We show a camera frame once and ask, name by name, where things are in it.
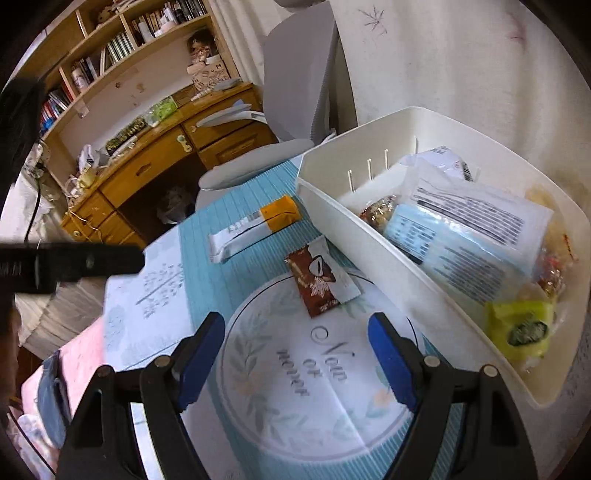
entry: chair backrest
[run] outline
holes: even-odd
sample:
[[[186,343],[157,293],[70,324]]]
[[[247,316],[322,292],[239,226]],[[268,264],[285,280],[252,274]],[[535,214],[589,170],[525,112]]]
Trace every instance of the chair backrest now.
[[[337,39],[327,1],[293,14],[269,33],[263,46],[263,108],[279,139],[309,138],[317,145],[328,134],[329,77]]]

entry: gray office chair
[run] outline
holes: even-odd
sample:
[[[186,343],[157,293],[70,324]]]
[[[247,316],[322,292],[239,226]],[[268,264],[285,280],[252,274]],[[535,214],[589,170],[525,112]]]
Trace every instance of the gray office chair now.
[[[275,0],[282,7],[306,7],[313,0]],[[329,134],[329,77],[338,41],[329,2],[296,12],[265,41],[264,114],[236,105],[201,120],[214,127],[236,120],[263,122],[280,143],[266,145],[214,167],[199,180],[197,208],[275,165],[301,155]]]

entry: pink blanket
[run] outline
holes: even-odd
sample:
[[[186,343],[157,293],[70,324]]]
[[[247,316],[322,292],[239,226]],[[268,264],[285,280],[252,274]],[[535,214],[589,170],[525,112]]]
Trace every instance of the pink blanket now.
[[[104,321],[98,318],[84,332],[65,344],[61,350],[61,368],[67,382],[72,416],[82,399],[96,369],[105,363],[103,349]],[[39,415],[37,390],[43,366],[39,367],[22,385],[22,409],[24,413]]]

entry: storage compartment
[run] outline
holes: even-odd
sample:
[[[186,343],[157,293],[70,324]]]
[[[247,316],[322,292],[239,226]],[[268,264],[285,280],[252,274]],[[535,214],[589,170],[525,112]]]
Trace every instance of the storage compartment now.
[[[371,200],[404,179],[396,162],[408,153],[446,145],[468,164],[478,183],[523,197],[534,184],[554,197],[579,261],[569,271],[557,315],[565,324],[530,373],[517,373],[466,313],[399,249],[357,217]],[[385,160],[388,150],[388,168]],[[372,159],[373,180],[367,160]],[[348,171],[358,195],[350,194]],[[582,210],[556,184],[523,158],[485,135],[427,109],[411,107],[351,130],[303,157],[297,193],[315,227],[325,234],[408,317],[456,368],[494,364],[513,395],[549,406],[569,372],[584,324],[590,283],[591,227]]]

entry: drawer handle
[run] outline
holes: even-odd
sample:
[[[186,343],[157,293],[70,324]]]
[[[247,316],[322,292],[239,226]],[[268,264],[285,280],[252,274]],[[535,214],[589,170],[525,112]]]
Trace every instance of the drawer handle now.
[[[139,177],[142,173],[148,170],[152,166],[151,163],[146,163],[146,165],[142,165],[137,172],[135,172],[135,176]]]
[[[184,135],[179,135],[177,137],[177,142],[183,146],[183,150],[185,152],[189,153],[189,152],[193,151],[193,147],[191,146],[191,144],[189,142],[187,142],[187,139],[185,138]]]

